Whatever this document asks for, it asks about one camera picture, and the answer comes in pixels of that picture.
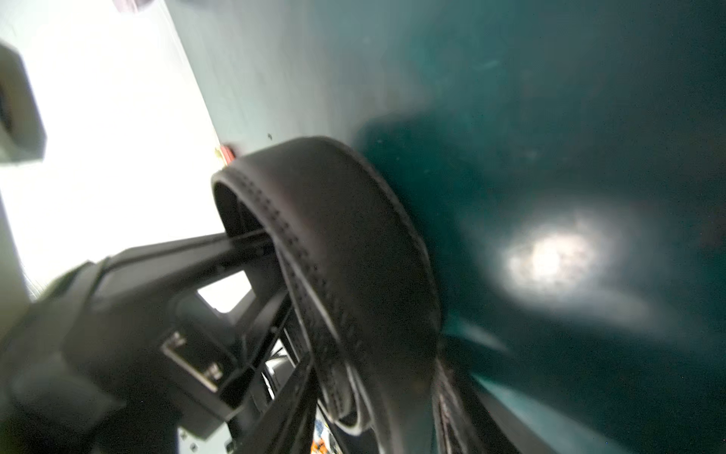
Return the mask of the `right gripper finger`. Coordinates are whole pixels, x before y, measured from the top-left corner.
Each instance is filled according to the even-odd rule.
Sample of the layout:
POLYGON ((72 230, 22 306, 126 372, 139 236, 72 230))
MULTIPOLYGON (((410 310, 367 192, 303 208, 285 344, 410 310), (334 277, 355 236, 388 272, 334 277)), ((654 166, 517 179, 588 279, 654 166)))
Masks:
POLYGON ((318 406, 318 379, 309 354, 234 453, 310 453, 318 406))

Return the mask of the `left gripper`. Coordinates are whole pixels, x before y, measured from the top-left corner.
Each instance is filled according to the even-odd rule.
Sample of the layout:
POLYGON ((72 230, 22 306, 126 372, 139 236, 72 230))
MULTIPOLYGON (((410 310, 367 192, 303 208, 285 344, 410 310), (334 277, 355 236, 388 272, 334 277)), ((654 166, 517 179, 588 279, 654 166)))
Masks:
POLYGON ((62 278, 1 348, 7 452, 175 450, 245 410, 289 317, 257 230, 134 247, 62 278))

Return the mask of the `black belt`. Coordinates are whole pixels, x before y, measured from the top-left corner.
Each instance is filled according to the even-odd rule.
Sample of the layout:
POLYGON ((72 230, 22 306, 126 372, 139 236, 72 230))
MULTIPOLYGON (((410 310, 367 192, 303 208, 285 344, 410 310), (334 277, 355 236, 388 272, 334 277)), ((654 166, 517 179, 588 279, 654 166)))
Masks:
POLYGON ((270 236, 336 435, 372 453, 513 452, 440 359, 427 249, 360 154, 298 138, 234 160, 212 188, 228 235, 270 236))

